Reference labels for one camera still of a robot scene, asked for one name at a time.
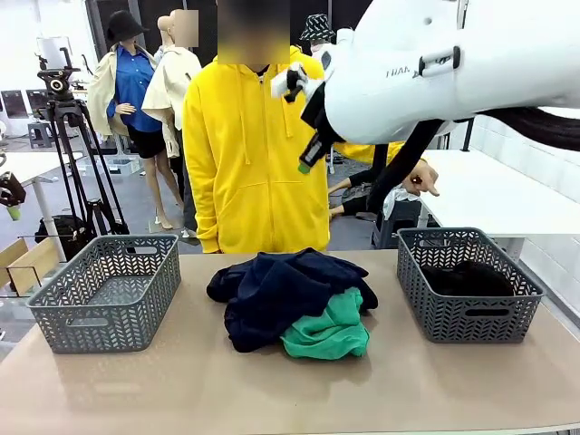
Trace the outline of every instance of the blue shirt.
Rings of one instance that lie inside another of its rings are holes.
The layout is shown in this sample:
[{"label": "blue shirt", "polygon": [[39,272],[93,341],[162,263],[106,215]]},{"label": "blue shirt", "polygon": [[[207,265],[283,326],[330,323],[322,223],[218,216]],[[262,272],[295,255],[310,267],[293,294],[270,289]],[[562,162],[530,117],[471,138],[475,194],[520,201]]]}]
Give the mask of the blue shirt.
[{"label": "blue shirt", "polygon": [[107,108],[107,116],[109,118],[115,116],[116,105],[127,102],[137,111],[132,115],[121,115],[125,125],[146,133],[161,130],[161,122],[154,120],[141,110],[153,73],[153,67],[146,54],[137,51],[137,54],[133,56],[119,45],[115,96]]}]

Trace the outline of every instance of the brown table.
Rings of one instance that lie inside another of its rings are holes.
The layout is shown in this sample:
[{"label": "brown table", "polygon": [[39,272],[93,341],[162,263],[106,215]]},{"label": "brown table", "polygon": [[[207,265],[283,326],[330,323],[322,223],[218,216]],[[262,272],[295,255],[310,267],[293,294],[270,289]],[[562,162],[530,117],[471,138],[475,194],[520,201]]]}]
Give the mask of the brown table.
[{"label": "brown table", "polygon": [[240,256],[183,256],[183,283],[143,353],[52,354],[35,327],[0,366],[6,435],[229,435],[513,430],[580,426],[580,344],[542,305],[520,345],[427,342],[388,251],[365,267],[380,307],[368,356],[240,354],[205,287]]}]

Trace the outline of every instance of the tabletop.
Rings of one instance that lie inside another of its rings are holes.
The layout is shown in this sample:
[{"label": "tabletop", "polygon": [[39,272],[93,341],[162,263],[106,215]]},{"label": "tabletop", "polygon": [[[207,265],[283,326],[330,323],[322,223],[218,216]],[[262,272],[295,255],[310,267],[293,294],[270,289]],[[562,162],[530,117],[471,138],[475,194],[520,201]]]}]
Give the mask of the tabletop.
[{"label": "tabletop", "polygon": [[475,227],[491,237],[580,235],[580,204],[471,150],[430,150],[440,197],[421,202],[443,227]]},{"label": "tabletop", "polygon": [[392,251],[336,256],[366,268],[380,306],[369,351],[292,360],[236,353],[206,285],[240,256],[183,256],[182,283],[142,353],[54,355],[35,327],[0,365],[10,435],[541,431],[580,425],[580,343],[540,305],[522,344],[434,344],[416,325]]},{"label": "tabletop", "polygon": [[[81,152],[74,152],[73,155],[75,159],[82,157]],[[63,160],[68,163],[68,156],[64,155]],[[13,172],[18,181],[28,184],[36,177],[60,166],[56,152],[7,152],[6,163],[0,167],[0,172]]]}]

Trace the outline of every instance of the tripod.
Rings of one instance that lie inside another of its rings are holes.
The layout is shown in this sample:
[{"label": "tripod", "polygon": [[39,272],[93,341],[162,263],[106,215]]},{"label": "tripod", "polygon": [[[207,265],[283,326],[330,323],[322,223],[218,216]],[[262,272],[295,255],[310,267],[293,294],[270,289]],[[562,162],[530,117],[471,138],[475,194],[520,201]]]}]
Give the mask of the tripod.
[{"label": "tripod", "polygon": [[[88,243],[88,241],[97,237],[97,227],[94,224],[95,219],[98,224],[99,234],[102,236],[107,234],[129,234],[129,228],[127,227],[127,223],[123,217],[121,205],[112,183],[111,174],[107,168],[104,156],[102,154],[101,146],[99,145],[96,132],[92,126],[91,116],[87,106],[84,101],[75,100],[73,93],[70,90],[69,78],[72,73],[78,72],[80,70],[72,67],[71,59],[67,49],[61,48],[61,51],[64,53],[64,57],[67,62],[67,66],[63,69],[46,70],[45,65],[42,65],[41,63],[41,68],[44,67],[44,69],[38,73],[38,77],[43,79],[46,83],[49,101],[46,109],[40,110],[40,112],[43,118],[48,120],[51,125],[54,144],[56,146],[59,161],[61,163],[61,169],[63,171],[64,186],[66,188],[66,194],[71,205],[72,219],[74,221],[76,231],[75,236],[79,238],[78,241],[83,243]],[[86,149],[89,151],[89,159],[92,164],[97,187],[101,196],[99,199],[87,198],[84,186],[82,184],[82,176],[77,168],[76,158],[74,157],[73,149],[66,133],[66,127],[64,124],[65,121],[67,121],[71,127],[77,127],[79,129],[82,141],[84,142]],[[109,201],[109,196],[102,181],[93,150],[96,151],[96,154],[100,159],[109,190],[112,194],[114,205],[119,213],[119,221],[113,214],[111,202]],[[77,214],[76,207],[74,205],[73,190],[71,189],[71,185],[66,173],[66,164],[63,157],[64,153],[66,153],[68,157],[68,162],[72,173],[74,193],[76,194],[77,203],[79,205],[80,216]],[[109,229],[107,229],[103,218],[108,221]]]}]

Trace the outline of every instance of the navy blue cloth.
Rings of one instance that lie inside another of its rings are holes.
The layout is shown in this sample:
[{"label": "navy blue cloth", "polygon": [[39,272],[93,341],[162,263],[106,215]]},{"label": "navy blue cloth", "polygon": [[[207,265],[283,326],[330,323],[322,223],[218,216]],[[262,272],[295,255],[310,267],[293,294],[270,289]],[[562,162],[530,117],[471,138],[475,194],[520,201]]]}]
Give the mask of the navy blue cloth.
[{"label": "navy blue cloth", "polygon": [[253,352],[276,343],[305,315],[320,316],[334,295],[356,287],[361,311],[379,303],[363,278],[367,271],[313,249],[299,254],[258,256],[220,270],[208,286],[208,296],[227,304],[224,321],[238,352]]},{"label": "navy blue cloth", "polygon": [[152,133],[161,130],[161,122],[154,120],[141,110],[147,88],[153,78],[153,67],[147,54],[137,51],[134,56],[119,45],[117,48],[117,79],[115,96],[107,108],[107,116],[115,116],[117,104],[128,103],[137,111],[132,115],[121,115],[125,125],[137,131]]}]

